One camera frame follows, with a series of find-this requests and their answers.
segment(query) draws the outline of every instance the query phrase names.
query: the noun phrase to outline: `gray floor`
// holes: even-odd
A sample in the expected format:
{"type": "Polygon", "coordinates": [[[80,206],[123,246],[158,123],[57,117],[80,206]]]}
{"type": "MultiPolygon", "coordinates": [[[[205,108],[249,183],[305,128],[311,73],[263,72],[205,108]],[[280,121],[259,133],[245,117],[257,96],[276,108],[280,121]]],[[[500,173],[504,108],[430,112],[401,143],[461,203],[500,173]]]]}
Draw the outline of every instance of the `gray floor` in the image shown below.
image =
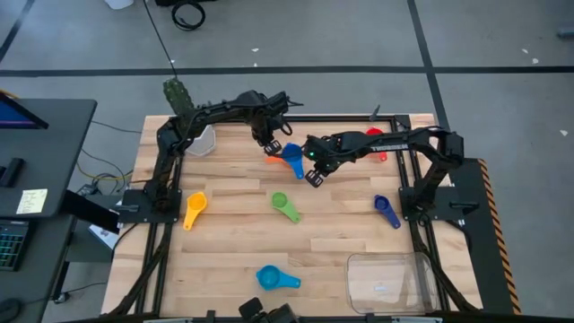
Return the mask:
{"type": "MultiPolygon", "coordinates": [[[[24,0],[0,0],[0,40],[24,0]]],[[[435,66],[573,65],[574,42],[554,37],[574,24],[567,0],[418,0],[435,66]]],[[[177,30],[151,5],[177,67],[422,65],[405,1],[220,0],[205,4],[204,27],[177,30]]],[[[142,4],[113,12],[102,0],[37,0],[1,70],[169,67],[142,4]]],[[[169,113],[168,76],[0,77],[0,88],[27,98],[91,98],[95,119],[138,129],[144,116],[169,113]]],[[[197,102],[257,89],[286,90],[306,103],[297,113],[433,112],[424,74],[244,74],[181,77],[197,102]]],[[[574,74],[438,75],[453,130],[468,156],[489,163],[517,291],[526,314],[574,318],[569,301],[574,256],[574,74]],[[562,135],[561,130],[569,131],[562,135]]],[[[137,135],[92,126],[84,148],[130,170],[137,135]]],[[[91,173],[113,171],[82,156],[91,173]]],[[[74,174],[71,188],[86,182],[74,174]]],[[[66,288],[105,281],[109,266],[74,266],[66,288]]],[[[99,313],[104,288],[50,305],[45,321],[99,313]]]]}

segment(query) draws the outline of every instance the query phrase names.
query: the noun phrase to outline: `wooden tabletop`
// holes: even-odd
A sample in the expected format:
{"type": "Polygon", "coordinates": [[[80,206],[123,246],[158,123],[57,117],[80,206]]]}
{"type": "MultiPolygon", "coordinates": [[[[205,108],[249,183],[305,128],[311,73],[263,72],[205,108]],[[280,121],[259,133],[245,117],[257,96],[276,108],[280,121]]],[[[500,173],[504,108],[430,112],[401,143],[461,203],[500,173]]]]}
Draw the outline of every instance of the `wooden tabletop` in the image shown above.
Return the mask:
{"type": "MultiPolygon", "coordinates": [[[[151,177],[157,154],[155,132],[167,118],[146,118],[134,181],[151,177]]],[[[413,127],[435,124],[431,114],[411,115],[411,121],[413,127]]],[[[368,127],[390,131],[388,123],[305,122],[291,126],[292,136],[275,132],[283,145],[303,144],[307,134],[331,135],[368,127]]],[[[320,188],[313,188],[306,180],[295,179],[292,170],[281,164],[265,164],[263,150],[248,126],[218,124],[214,128],[215,150],[201,158],[186,156],[184,161],[180,182],[184,199],[204,191],[208,206],[191,231],[183,230],[182,220],[173,229],[161,316],[204,317],[208,310],[216,310],[219,317],[237,317],[238,307],[254,296],[266,310],[288,302],[298,315],[357,315],[347,297],[345,266],[349,256],[413,252],[408,224],[401,220],[402,227],[395,230],[373,209],[373,197],[386,196],[402,219],[395,153],[384,162],[369,156],[346,163],[320,188]],[[271,207],[275,191],[284,192],[294,203],[300,223],[271,207]],[[264,292],[256,272],[265,265],[299,277],[300,289],[264,292]]],[[[421,154],[419,159],[424,173],[430,162],[421,154]]],[[[305,170],[311,167],[312,162],[305,160],[305,170]]],[[[182,219],[184,204],[182,201],[182,219]]],[[[459,291],[480,307],[464,234],[445,223],[433,224],[445,272],[459,291]]],[[[140,224],[117,247],[102,312],[115,308],[139,276],[147,232],[148,225],[140,224]]],[[[148,293],[146,309],[151,308],[151,296],[148,293]]]]}

